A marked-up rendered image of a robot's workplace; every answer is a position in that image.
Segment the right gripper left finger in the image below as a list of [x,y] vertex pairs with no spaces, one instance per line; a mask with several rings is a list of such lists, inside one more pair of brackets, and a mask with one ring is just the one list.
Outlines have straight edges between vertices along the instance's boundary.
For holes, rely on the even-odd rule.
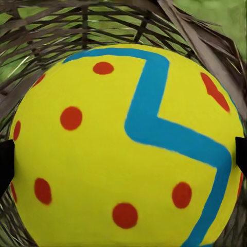
[[14,141],[0,141],[0,199],[14,177]]

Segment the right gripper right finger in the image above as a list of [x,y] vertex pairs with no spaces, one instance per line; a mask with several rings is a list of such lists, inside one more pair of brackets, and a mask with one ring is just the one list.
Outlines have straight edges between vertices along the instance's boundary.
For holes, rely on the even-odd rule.
[[236,137],[236,163],[247,178],[247,138]]

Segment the wicker basket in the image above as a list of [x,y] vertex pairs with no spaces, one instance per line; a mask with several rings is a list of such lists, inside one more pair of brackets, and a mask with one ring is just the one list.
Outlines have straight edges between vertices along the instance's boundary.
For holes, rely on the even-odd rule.
[[[9,41],[4,46],[0,47],[0,67],[3,63],[26,51],[31,50],[31,53],[17,58],[14,61],[25,58],[19,66],[22,66],[25,61],[34,55],[35,58],[28,61],[28,65],[15,76],[4,80],[0,83],[0,141],[12,140],[9,139],[10,128],[12,126],[13,117],[16,114],[15,107],[20,104],[24,98],[25,93],[30,86],[52,66],[48,66],[54,62],[61,62],[63,58],[58,58],[60,55],[68,51],[82,51],[87,48],[89,44],[107,45],[109,42],[98,42],[87,38],[88,35],[99,34],[104,36],[111,36],[116,39],[124,40],[123,43],[132,43],[144,45],[141,37],[147,38],[155,47],[162,47],[158,42],[154,41],[148,36],[153,35],[162,42],[171,51],[179,53],[167,41],[171,41],[180,45],[187,51],[186,58],[194,57],[198,60],[200,65],[213,75],[219,83],[227,90],[231,99],[237,106],[241,122],[247,128],[247,63],[242,54],[238,50],[233,39],[228,38],[224,31],[223,34],[205,23],[221,25],[207,22],[198,19],[195,16],[178,8],[172,0],[112,0],[114,3],[100,2],[99,0],[0,0],[0,14],[6,13],[12,17],[4,24],[0,25],[0,45]],[[88,7],[106,6],[116,11],[93,11]],[[128,6],[133,11],[124,11],[115,6]],[[43,8],[49,7],[34,15],[30,15],[22,19],[17,8]],[[66,7],[76,7],[65,13],[55,12]],[[39,21],[45,16],[58,17],[50,21]],[[70,15],[82,15],[82,19],[74,19],[72,21],[61,21]],[[89,15],[101,15],[110,20],[89,20]],[[142,20],[139,22],[141,26],[129,23],[111,17],[110,15],[129,15],[136,19]],[[82,22],[68,29],[60,29],[72,22]],[[102,29],[95,29],[88,26],[89,22],[119,22],[130,28],[126,30],[137,30],[137,34],[115,35],[104,32]],[[62,23],[60,25],[47,28],[45,30],[38,30],[53,23]],[[26,25],[41,24],[32,30],[27,30]],[[148,24],[157,26],[169,37],[158,34],[148,27]],[[177,41],[167,31],[178,34],[182,37],[188,45]],[[49,37],[42,37],[46,34],[53,34]],[[82,35],[82,37],[71,42],[64,42],[74,36]],[[134,40],[125,37],[135,37]],[[26,47],[14,50],[4,56],[6,50],[27,43]],[[81,45],[82,48],[76,48]],[[51,58],[42,58],[50,53],[57,52],[58,54]],[[19,67],[18,66],[18,67]],[[237,243],[242,235],[241,247],[247,247],[247,198],[244,190],[245,175],[240,190],[239,197],[235,206],[237,206],[237,214],[235,223],[230,231],[228,231],[228,220],[226,226],[222,230],[224,238],[217,247],[225,247],[227,240],[232,237],[231,247],[237,247]],[[234,209],[235,209],[234,206]],[[244,208],[243,214],[246,211],[245,222],[239,230],[239,222],[241,219],[241,208]],[[38,247],[33,239],[30,238],[28,231],[24,228],[21,219],[19,218],[14,199],[9,192],[9,187],[5,190],[3,197],[0,199],[0,225],[9,237],[15,247]],[[7,232],[2,224],[1,219],[4,219],[10,234]],[[20,229],[26,238],[24,238]],[[1,235],[0,239],[8,247],[12,247]]]

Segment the easter egg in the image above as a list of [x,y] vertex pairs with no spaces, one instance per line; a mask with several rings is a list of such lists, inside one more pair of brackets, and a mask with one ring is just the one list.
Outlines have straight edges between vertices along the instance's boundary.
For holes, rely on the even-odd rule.
[[[108,45],[108,44],[107,44]],[[146,44],[63,57],[17,107],[9,192],[38,247],[213,247],[240,194],[237,106]]]

